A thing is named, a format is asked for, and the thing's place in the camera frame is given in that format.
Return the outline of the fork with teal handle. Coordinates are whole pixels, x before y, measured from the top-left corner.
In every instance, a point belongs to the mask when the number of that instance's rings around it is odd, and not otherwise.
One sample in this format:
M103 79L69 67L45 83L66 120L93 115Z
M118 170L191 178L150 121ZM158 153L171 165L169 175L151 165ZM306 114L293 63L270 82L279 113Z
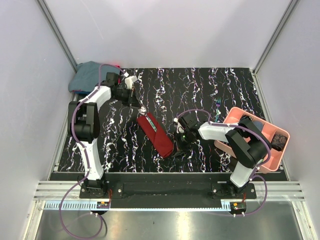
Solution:
M222 103L222 99L220 97L218 97L216 100L215 100L215 122L217 123L218 120L219 120L219 117L221 115L221 111L220 111L220 106L221 106L221 103Z

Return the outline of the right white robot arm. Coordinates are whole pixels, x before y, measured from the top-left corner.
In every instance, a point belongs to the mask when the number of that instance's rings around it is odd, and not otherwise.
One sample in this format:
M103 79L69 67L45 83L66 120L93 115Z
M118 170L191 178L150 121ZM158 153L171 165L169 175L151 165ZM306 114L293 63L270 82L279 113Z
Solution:
M230 179L222 187L222 193L239 198L245 192L255 172L264 159L271 158L271 143L266 139L250 117L238 123L217 123L210 120L197 121L191 116L179 115L174 120L176 131L172 155L184 155L197 140L215 140L227 143L237 160Z

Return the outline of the dark red cloth napkin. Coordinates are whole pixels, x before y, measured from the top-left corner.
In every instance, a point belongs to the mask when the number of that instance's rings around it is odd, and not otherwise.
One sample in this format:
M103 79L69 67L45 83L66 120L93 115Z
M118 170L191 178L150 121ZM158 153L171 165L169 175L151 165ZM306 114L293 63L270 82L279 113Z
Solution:
M156 132L153 130L145 116L139 116L136 120L139 126L142 128L143 132L147 138L151 141L155 150L159 153L162 158L170 156L174 149L174 144L168 137L165 130L162 128L161 124L156 120L156 118L148 112L147 115L150 117L154 125L156 126Z

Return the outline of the silver spoon patterned handle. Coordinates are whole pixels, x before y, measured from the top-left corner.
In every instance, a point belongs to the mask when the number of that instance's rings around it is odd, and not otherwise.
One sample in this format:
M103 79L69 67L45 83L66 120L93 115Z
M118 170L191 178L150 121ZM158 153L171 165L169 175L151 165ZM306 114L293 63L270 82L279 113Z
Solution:
M155 124L153 123L153 121L148 116L146 107L144 105L142 105L138 111L142 116L144 116L147 119L147 121L149 122L152 129L156 132L157 128L156 128Z

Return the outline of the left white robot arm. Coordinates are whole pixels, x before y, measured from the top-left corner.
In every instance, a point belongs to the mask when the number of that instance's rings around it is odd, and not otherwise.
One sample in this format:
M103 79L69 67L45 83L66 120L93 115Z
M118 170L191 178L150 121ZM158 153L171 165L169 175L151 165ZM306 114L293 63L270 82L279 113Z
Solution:
M117 73L108 72L104 81L99 81L84 99L68 104L68 133L80 151L84 165L84 177L79 181L81 190L103 198L108 193L108 183L98 150L100 135L100 108L109 100L120 101L128 107L140 108L136 98L135 75L124 74L124 83Z

